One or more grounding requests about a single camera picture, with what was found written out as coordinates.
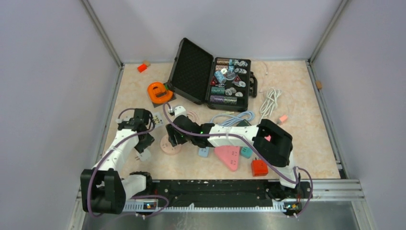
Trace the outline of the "pink triangular power strip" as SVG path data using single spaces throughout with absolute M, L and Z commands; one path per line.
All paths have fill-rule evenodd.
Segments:
M 214 148 L 217 158 L 232 172 L 238 169 L 240 147 L 220 146 Z

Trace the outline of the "red cube socket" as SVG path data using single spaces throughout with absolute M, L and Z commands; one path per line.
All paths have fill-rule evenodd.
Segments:
M 251 162 L 251 171 L 253 177 L 266 176 L 269 173 L 268 166 L 263 160 L 253 160 Z

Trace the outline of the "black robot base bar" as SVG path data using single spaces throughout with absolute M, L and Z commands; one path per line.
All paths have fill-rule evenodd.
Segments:
M 311 197 L 309 182 L 289 188 L 266 179 L 151 181 L 138 195 L 161 195 L 169 200 L 169 207 L 270 207 L 277 201 Z

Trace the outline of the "light blue power strip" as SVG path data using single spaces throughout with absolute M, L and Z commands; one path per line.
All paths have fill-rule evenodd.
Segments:
M 209 148 L 209 147 L 206 147 L 206 148 L 199 148 L 199 150 L 198 150 L 198 155 L 199 155 L 200 157 L 207 158 L 208 155 L 209 155 L 209 151 L 210 151 L 210 148 Z

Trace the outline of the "teal power strip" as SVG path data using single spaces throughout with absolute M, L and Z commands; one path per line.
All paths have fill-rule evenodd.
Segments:
M 246 159 L 250 159 L 253 154 L 253 151 L 249 147 L 241 147 L 240 148 L 240 155 Z

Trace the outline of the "pink round plug base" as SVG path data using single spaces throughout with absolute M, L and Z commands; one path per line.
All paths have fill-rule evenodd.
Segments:
M 160 147 L 162 151 L 167 155 L 176 155 L 181 151 L 181 145 L 175 147 L 169 141 L 168 135 L 165 135 L 160 141 Z

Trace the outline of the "white plug adapter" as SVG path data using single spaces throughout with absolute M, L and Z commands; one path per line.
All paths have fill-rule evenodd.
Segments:
M 137 150 L 135 150 L 135 153 L 136 153 L 135 157 L 136 161 L 145 162 L 151 158 L 151 153 L 149 149 L 144 149 L 143 152 L 138 152 Z

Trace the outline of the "dark green cube socket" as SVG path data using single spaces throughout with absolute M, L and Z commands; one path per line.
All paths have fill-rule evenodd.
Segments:
M 237 127 L 248 127 L 248 126 L 251 126 L 251 123 L 245 119 L 237 124 Z

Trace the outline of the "small pink plug adapter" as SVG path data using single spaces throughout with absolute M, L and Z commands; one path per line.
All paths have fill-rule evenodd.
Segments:
M 286 122 L 288 118 L 289 118 L 288 115 L 282 115 L 281 117 L 279 117 L 279 118 L 277 119 L 276 124 L 281 125 L 281 124 L 283 124 L 284 122 Z

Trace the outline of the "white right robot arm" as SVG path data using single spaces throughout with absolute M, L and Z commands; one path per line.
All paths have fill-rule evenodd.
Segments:
M 221 146 L 248 147 L 279 176 L 281 192 L 294 197 L 300 192 L 298 173 L 293 160 L 293 137 L 276 123 L 262 119 L 251 126 L 224 126 L 214 123 L 197 124 L 184 112 L 183 106 L 163 106 L 166 126 L 172 146 L 190 142 L 199 148 Z

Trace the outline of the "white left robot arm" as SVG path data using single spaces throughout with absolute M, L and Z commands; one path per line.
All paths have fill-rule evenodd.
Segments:
M 82 209 L 95 216 L 120 214 L 127 200 L 138 194 L 148 198 L 154 186 L 150 174 L 132 173 L 125 179 L 119 175 L 135 151 L 140 160 L 150 158 L 148 147 L 155 141 L 151 131 L 155 128 L 153 115 L 149 110 L 134 108 L 133 116 L 118 118 L 116 135 L 104 156 L 91 168 L 80 175 Z

